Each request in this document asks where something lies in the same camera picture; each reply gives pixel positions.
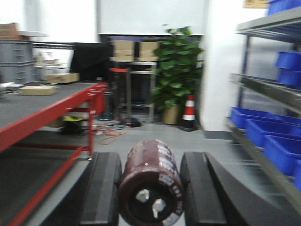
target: potted plant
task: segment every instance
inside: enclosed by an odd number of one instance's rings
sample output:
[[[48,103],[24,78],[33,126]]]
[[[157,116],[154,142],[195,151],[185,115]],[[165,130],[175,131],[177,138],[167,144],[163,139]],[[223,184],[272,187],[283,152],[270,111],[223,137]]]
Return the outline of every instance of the potted plant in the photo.
[[[189,27],[168,29],[168,35],[160,41],[160,48],[154,50],[158,57],[156,71],[156,87],[152,91],[149,102],[163,112],[163,122],[176,124],[186,103],[186,96],[196,89],[196,82],[200,80],[202,68],[198,68],[198,55],[203,51],[198,47],[199,41],[191,38]],[[166,120],[170,116],[170,109],[176,109],[174,119]]]

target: gray storage bin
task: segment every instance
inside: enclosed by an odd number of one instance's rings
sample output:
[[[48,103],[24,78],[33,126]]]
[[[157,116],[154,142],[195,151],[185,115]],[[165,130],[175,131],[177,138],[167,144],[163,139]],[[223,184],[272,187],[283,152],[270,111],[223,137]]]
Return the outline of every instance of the gray storage bin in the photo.
[[[0,64],[0,73],[3,82],[14,81],[16,84],[24,84],[35,80],[34,62],[19,64]]]
[[[31,41],[0,40],[0,64],[33,61],[32,47]]]

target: blue plastic bin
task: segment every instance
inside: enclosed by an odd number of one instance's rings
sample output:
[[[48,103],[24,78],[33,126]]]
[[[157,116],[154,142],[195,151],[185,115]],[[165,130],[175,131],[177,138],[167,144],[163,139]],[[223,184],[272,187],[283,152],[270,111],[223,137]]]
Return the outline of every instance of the blue plastic bin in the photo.
[[[291,0],[290,1],[290,8],[295,8],[301,6],[301,0]]]
[[[270,121],[246,120],[246,136],[254,145],[265,147],[266,135],[301,140],[301,127]]]
[[[275,66],[278,68],[301,71],[301,52],[279,51]]]
[[[240,108],[240,107],[231,108],[230,119],[238,128],[241,129],[246,128],[246,119],[283,122],[283,120],[280,117],[270,112],[264,112],[264,111],[258,111],[253,109]]]
[[[301,161],[297,161],[296,169],[294,172],[293,184],[301,191]]]
[[[277,81],[291,86],[301,86],[301,71],[280,68]]]
[[[267,15],[281,12],[289,9],[291,0],[271,0],[269,1],[269,9]]]
[[[292,176],[301,160],[301,140],[266,136],[264,155],[285,175]]]
[[[301,118],[284,116],[284,115],[277,115],[277,116],[283,119],[284,123],[301,127]]]

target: traffic cone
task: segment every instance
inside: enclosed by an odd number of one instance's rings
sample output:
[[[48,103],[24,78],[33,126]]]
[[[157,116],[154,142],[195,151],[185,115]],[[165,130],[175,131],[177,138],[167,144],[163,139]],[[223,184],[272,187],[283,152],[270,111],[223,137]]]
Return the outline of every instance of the traffic cone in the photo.
[[[193,95],[188,95],[180,128],[187,132],[196,130],[197,127],[194,125],[195,119]]]

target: black cloth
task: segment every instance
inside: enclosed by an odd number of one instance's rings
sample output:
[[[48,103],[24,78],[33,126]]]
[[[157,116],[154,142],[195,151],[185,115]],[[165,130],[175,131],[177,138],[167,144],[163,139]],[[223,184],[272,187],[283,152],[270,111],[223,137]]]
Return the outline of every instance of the black cloth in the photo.
[[[75,43],[70,72],[79,73],[81,81],[108,80],[112,46],[103,43]]]

